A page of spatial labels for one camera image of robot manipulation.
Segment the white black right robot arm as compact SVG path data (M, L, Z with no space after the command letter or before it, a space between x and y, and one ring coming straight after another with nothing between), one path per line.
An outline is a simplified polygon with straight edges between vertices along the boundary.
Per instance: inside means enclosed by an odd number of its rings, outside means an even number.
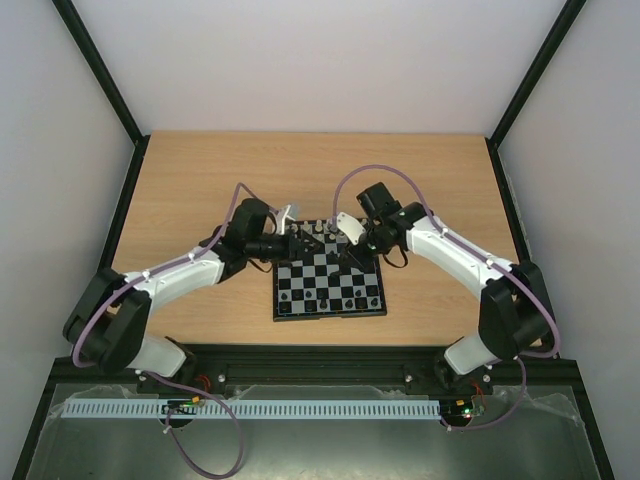
M357 201L367 221L335 210L331 225L348 244L342 263L365 270L375 257L399 248L425 258L466 287L479 302L475 333L448 346L436 379L445 390L460 390L483 365L528 356L549 358L560 346L544 277L530 261L495 256L448 228L424 200L407 206L378 182Z

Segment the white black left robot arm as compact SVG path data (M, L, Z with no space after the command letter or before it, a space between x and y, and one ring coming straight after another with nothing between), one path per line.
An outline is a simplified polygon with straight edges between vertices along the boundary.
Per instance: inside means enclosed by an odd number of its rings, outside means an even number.
M186 254L141 272L98 271L63 328L78 368L104 374L130 369L171 378L189 360L175 340L147 332L161 307L193 291L224 282L248 264L277 266L315 254L322 246L312 234L292 228L292 206L274 212L246 198L231 207L213 235Z

